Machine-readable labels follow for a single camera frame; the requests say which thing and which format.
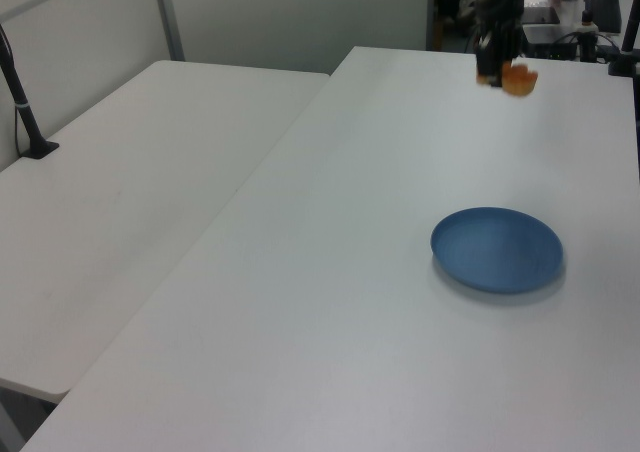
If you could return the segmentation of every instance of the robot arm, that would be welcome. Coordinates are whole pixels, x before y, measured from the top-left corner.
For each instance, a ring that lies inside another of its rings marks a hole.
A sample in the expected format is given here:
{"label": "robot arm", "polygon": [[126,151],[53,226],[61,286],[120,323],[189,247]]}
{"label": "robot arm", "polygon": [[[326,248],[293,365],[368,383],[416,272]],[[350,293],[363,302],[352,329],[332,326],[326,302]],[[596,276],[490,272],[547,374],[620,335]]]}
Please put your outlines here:
{"label": "robot arm", "polygon": [[520,53],[524,0],[476,0],[480,34],[475,49],[478,81],[502,87],[502,69]]}

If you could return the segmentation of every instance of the black pole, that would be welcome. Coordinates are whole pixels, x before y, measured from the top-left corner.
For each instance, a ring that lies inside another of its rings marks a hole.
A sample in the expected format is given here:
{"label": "black pole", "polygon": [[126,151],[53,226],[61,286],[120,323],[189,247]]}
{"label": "black pole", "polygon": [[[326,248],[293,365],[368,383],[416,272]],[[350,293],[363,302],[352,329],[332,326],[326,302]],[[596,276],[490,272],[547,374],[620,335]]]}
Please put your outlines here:
{"label": "black pole", "polygon": [[620,55],[609,64],[609,75],[618,77],[632,77],[636,59],[633,57],[633,44],[638,35],[638,21],[640,20],[640,0],[633,0],[627,30],[624,33]]}
{"label": "black pole", "polygon": [[22,123],[24,124],[24,128],[26,129],[31,142],[29,150],[24,152],[22,156],[30,157],[32,159],[41,159],[57,149],[59,146],[54,142],[47,142],[44,137],[42,137],[40,129],[38,128],[38,123],[36,122],[36,118],[33,116],[31,106],[29,105],[29,101],[27,100],[27,96],[24,93],[24,89],[20,83],[20,78],[18,77],[18,73],[16,72],[16,68],[13,64],[11,49],[9,47],[7,36],[5,35],[1,25],[0,34],[0,67],[2,68],[2,73],[7,81],[7,85],[9,86],[9,90],[13,96],[13,101],[18,108],[20,118],[22,118]]}

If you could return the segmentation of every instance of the cable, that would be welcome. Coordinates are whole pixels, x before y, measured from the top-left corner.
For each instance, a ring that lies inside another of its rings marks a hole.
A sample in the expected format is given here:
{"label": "cable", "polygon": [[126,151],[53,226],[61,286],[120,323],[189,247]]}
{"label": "cable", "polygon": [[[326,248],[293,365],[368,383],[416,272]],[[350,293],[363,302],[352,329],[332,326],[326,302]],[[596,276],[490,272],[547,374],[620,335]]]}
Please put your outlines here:
{"label": "cable", "polygon": [[560,37],[559,39],[555,40],[554,42],[551,43],[551,45],[556,45],[559,44],[560,42],[562,42],[564,39],[567,39],[569,37],[577,37],[580,33],[579,32],[569,32],[566,35],[563,35],[562,37]]}
{"label": "cable", "polygon": [[611,40],[609,37],[607,37],[606,35],[602,35],[602,34],[595,34],[598,37],[602,37],[604,40],[608,41],[611,45],[613,45],[613,48],[616,49],[616,52],[620,53],[620,47],[618,47],[618,45]]}
{"label": "cable", "polygon": [[0,36],[2,36],[2,41],[4,42],[4,45],[7,47],[7,50],[9,51],[9,57],[11,58],[11,65],[13,65],[13,50],[11,50],[11,44],[9,43],[9,38],[7,37],[7,34],[4,32],[4,29],[2,28],[2,24],[0,24]]}

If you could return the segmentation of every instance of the tabletop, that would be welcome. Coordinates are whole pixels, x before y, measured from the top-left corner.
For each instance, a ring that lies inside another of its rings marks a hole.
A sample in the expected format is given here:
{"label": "tabletop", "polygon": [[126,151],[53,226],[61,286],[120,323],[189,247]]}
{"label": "tabletop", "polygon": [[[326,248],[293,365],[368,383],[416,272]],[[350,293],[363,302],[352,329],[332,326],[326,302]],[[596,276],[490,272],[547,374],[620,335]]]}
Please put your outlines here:
{"label": "tabletop", "polygon": [[[24,451],[637,450],[631,81],[527,62],[518,99],[354,49]],[[448,278],[431,231],[476,206],[553,228],[562,275]]]}
{"label": "tabletop", "polygon": [[0,386],[58,402],[328,77],[158,62],[0,174]]}
{"label": "tabletop", "polygon": [[[622,46],[624,33],[627,30],[627,22],[629,21],[629,13],[631,12],[631,4],[633,0],[619,0],[620,16],[622,18],[622,29],[620,34],[605,34],[616,42],[618,47]],[[560,18],[561,25],[574,25],[582,21],[582,11],[584,10],[584,0],[525,0],[525,5],[549,5],[555,7]],[[640,48],[640,36],[636,37],[634,48]]]}

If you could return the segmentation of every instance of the blue plate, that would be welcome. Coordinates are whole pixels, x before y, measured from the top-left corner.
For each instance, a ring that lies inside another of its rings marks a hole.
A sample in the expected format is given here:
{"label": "blue plate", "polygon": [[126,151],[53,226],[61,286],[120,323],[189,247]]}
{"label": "blue plate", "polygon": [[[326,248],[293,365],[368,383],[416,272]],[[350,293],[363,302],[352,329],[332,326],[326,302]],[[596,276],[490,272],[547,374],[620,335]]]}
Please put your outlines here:
{"label": "blue plate", "polygon": [[518,294],[552,281],[562,267],[558,236],[515,210],[481,207],[442,220],[431,250],[454,279],[475,289]]}

